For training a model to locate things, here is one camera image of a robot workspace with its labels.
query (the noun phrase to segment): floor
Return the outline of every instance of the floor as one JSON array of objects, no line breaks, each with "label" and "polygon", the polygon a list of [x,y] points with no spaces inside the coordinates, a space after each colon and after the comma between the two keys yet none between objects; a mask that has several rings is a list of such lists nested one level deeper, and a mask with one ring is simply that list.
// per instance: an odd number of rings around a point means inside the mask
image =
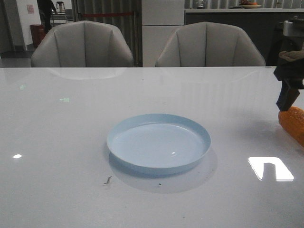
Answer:
[{"label": "floor", "polygon": [[30,67],[30,58],[34,51],[8,51],[1,53],[0,68]]}]

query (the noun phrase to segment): orange object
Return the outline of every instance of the orange object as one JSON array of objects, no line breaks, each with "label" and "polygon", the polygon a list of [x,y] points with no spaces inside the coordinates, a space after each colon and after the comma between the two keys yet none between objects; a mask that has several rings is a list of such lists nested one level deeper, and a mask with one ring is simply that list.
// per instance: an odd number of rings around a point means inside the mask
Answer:
[{"label": "orange object", "polygon": [[30,25],[34,47],[37,48],[43,38],[46,36],[43,25]]},{"label": "orange object", "polygon": [[304,110],[290,107],[288,111],[279,112],[278,118],[283,129],[304,147]]}]

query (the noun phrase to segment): plate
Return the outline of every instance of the plate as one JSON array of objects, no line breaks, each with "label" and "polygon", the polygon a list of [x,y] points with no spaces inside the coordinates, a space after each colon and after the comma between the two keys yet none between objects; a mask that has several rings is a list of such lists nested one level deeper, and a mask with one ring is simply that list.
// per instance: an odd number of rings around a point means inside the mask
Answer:
[{"label": "plate", "polygon": [[245,9],[254,9],[259,8],[261,5],[240,5],[241,7],[244,7]]},{"label": "plate", "polygon": [[168,175],[197,165],[211,146],[200,124],[171,114],[145,114],[123,120],[108,134],[107,146],[124,166]]}]

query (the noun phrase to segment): person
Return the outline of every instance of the person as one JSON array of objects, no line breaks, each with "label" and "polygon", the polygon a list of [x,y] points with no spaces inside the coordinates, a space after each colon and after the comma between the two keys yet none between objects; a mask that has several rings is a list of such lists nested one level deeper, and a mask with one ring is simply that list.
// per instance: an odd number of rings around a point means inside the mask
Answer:
[{"label": "person", "polygon": [[52,0],[37,0],[40,18],[44,24],[44,32],[48,33],[51,30],[51,15],[52,10],[57,14],[56,8]]}]

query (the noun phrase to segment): glossy tabletop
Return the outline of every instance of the glossy tabletop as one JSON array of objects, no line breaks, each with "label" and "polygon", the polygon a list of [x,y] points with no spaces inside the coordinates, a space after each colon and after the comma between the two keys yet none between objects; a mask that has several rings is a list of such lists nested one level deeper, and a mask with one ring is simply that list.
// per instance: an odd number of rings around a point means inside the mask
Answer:
[{"label": "glossy tabletop", "polygon": [[[1,68],[0,227],[304,227],[304,149],[278,123],[274,69]],[[152,113],[207,129],[196,167],[150,176],[111,155],[109,131]]]}]

